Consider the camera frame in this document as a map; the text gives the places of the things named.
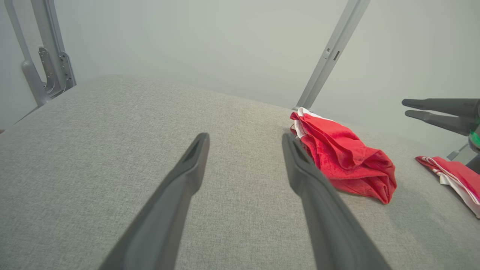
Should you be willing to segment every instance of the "red cloth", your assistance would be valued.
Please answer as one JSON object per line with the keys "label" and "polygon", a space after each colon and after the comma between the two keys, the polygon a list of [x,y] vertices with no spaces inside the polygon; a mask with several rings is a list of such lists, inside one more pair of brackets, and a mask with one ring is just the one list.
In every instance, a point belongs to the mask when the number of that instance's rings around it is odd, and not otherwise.
{"label": "red cloth", "polygon": [[304,108],[290,118],[298,120],[292,132],[335,188],[390,202],[396,189],[395,166],[385,153],[366,147],[350,129]]}
{"label": "red cloth", "polygon": [[430,168],[437,175],[445,174],[449,180],[456,182],[460,188],[465,189],[467,194],[476,204],[480,201],[480,175],[458,161],[446,161],[440,157],[415,158],[422,165]]}

